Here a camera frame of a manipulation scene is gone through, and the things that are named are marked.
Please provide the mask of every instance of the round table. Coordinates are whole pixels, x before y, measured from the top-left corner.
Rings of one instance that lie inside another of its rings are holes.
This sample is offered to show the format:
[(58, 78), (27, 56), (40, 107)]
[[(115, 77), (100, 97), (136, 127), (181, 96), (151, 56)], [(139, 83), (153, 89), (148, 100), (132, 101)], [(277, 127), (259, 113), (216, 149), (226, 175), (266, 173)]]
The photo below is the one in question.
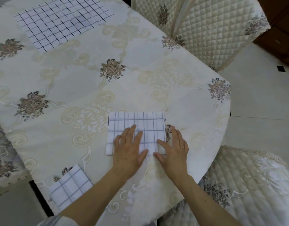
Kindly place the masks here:
[[(198, 182), (227, 127), (229, 83), (121, 0), (104, 2), (111, 19), (39, 52), (13, 16), (43, 3), (13, 0), (0, 8), (0, 125), (53, 212), (59, 209), (48, 187), (66, 169), (79, 164), (95, 183), (112, 167), (105, 155), (111, 111), (164, 111), (168, 140), (175, 125)], [(142, 225), (182, 199), (148, 156), (100, 223)]]

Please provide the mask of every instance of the diamond quilted fabric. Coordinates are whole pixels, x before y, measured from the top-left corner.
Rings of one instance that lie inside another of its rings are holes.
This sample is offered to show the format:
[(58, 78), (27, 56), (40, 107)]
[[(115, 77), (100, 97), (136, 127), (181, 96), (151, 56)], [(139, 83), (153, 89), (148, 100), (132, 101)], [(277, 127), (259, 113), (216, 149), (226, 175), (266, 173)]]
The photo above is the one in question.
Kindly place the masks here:
[(131, 7), (165, 34), (172, 36), (182, 3), (183, 0), (131, 0)]
[(270, 29), (257, 0), (189, 0), (183, 14), (173, 37), (216, 71)]
[[(224, 145), (206, 177), (209, 183), (223, 184), (227, 188), (227, 199), (218, 203), (224, 207), (223, 203), (228, 202), (225, 209), (242, 225), (289, 226), (289, 171), (278, 156)], [(163, 215), (160, 225), (199, 224), (183, 200)]]

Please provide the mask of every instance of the sleeve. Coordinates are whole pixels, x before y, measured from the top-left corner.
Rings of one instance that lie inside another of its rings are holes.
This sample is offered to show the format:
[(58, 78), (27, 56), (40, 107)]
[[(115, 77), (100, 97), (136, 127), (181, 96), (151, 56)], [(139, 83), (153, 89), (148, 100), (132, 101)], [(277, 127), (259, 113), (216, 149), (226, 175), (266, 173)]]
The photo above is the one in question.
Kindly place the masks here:
[(74, 220), (65, 216), (52, 216), (37, 226), (79, 226)]

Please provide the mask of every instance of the right hand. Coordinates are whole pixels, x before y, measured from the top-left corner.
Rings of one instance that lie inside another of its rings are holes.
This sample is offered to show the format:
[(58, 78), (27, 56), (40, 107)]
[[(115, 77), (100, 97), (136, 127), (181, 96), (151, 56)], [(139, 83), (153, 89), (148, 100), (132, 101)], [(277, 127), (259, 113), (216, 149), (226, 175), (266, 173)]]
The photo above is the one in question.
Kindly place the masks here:
[(187, 173), (186, 157), (188, 153), (187, 142), (182, 138), (181, 132), (172, 126), (173, 146), (167, 142), (157, 140), (166, 152), (166, 159), (159, 153), (154, 152), (153, 155), (158, 159), (166, 175), (177, 186), (181, 179), (184, 179)]

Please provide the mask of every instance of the left hand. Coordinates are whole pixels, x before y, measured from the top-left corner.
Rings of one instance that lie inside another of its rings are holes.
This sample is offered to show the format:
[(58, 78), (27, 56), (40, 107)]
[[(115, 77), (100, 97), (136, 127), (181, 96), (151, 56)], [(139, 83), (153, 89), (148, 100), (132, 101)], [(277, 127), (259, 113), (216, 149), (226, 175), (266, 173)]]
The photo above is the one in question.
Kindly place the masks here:
[(138, 132), (134, 142), (132, 142), (135, 128), (135, 124), (131, 128), (126, 128), (121, 135), (114, 139), (113, 167), (111, 170), (124, 179), (125, 182), (135, 175), (149, 152), (149, 150), (145, 149), (139, 154), (139, 145), (143, 132)]

